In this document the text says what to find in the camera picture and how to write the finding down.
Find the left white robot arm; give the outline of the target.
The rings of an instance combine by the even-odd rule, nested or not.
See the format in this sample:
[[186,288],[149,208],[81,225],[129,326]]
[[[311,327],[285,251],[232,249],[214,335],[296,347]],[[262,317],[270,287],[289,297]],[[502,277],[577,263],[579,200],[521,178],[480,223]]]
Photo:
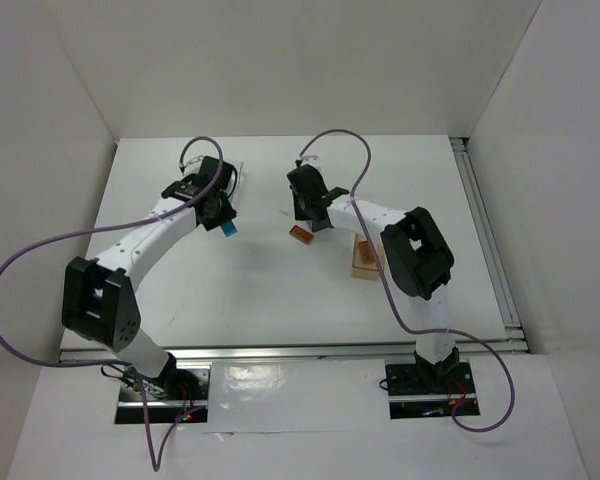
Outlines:
[[61,315],[66,329],[106,348],[167,394],[194,389],[199,381],[142,330],[136,292],[161,258],[196,228],[232,234],[237,212],[231,197],[240,180],[236,166],[210,156],[187,162],[181,173],[143,225],[95,258],[68,264]]

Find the teal long lego brick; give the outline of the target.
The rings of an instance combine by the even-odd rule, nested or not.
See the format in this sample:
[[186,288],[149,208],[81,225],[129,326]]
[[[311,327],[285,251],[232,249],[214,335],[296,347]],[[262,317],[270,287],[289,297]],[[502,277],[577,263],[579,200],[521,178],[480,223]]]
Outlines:
[[220,228],[226,237],[231,237],[238,232],[238,229],[232,220],[223,223]]

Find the orange lego plate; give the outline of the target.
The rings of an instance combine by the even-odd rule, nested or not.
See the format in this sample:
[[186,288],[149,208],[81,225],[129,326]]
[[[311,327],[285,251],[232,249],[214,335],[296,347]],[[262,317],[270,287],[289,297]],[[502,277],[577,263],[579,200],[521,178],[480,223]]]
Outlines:
[[357,247],[362,264],[371,265],[375,263],[372,245],[368,241],[360,241]]

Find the orange lego brick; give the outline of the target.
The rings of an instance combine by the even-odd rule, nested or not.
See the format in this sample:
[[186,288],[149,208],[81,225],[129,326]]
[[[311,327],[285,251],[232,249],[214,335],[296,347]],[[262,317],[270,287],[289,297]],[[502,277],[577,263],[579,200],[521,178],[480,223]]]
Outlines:
[[302,227],[298,226],[298,225],[294,225],[290,231],[289,234],[296,240],[300,241],[301,243],[305,244],[305,245],[310,245],[312,240],[314,239],[314,235],[303,229]]

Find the clear plastic container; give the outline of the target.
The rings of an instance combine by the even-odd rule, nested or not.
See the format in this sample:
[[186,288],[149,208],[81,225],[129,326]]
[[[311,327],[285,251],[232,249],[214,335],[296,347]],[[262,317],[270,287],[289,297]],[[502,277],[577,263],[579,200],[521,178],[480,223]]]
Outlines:
[[227,195],[230,203],[232,205],[235,204],[237,195],[239,193],[240,185],[244,178],[244,163],[242,161],[238,161],[232,170],[232,179],[230,180],[230,184],[227,190]]

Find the aluminium front rail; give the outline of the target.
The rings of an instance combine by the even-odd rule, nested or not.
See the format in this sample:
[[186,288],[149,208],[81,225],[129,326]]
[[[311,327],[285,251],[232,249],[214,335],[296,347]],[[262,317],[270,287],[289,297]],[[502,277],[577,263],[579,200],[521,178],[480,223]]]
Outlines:
[[287,359],[328,359],[362,358],[411,355],[415,342],[363,343],[304,346],[259,346],[259,347],[199,347],[166,348],[178,360],[220,361],[220,360],[287,360]]

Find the orange translucent plastic container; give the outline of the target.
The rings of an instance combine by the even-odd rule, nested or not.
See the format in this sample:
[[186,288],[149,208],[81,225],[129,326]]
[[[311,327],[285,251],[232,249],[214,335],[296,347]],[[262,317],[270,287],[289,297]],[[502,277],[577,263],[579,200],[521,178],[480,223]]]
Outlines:
[[363,235],[356,234],[353,242],[351,276],[356,279],[378,281],[379,269],[372,254],[371,244]]

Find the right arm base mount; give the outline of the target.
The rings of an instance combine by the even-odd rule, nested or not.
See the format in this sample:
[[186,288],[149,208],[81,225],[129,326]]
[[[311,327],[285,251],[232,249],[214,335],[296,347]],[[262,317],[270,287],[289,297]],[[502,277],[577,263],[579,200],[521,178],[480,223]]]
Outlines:
[[468,362],[461,362],[440,385],[426,386],[411,363],[387,364],[385,377],[378,382],[388,395],[392,420],[479,416],[473,374]]

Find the aluminium side rail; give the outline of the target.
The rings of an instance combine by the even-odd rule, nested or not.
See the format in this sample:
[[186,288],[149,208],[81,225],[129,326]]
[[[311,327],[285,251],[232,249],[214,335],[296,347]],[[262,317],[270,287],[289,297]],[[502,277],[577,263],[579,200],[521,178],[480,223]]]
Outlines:
[[509,354],[530,353],[531,350],[523,326],[520,322],[510,285],[491,229],[486,206],[467,150],[468,139],[463,137],[450,137],[449,142],[469,203],[469,208],[473,216],[477,235],[504,325],[505,339],[495,341],[495,344],[500,351]]

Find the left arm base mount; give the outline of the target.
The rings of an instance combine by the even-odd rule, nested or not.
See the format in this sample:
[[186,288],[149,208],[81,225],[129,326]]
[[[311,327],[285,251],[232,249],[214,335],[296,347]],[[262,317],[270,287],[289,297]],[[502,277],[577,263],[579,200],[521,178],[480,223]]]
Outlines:
[[[139,425],[144,422],[140,382],[127,369],[117,366],[100,367],[102,376],[120,383],[114,423],[117,425]],[[166,390],[144,380],[148,418],[151,424],[169,424],[181,416],[184,424],[208,422],[209,387],[211,368],[189,369],[191,386],[176,386]]]

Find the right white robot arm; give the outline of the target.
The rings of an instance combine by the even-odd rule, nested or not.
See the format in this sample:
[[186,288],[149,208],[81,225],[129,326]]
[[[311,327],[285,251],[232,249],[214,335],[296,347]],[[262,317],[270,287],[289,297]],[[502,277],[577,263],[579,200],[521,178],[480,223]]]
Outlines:
[[313,233],[349,230],[381,245],[391,278],[408,297],[423,332],[416,339],[417,372],[431,385],[442,382],[459,362],[447,300],[454,257],[429,211],[353,200],[344,188],[328,189],[319,169],[305,159],[295,162],[287,179],[295,217]]

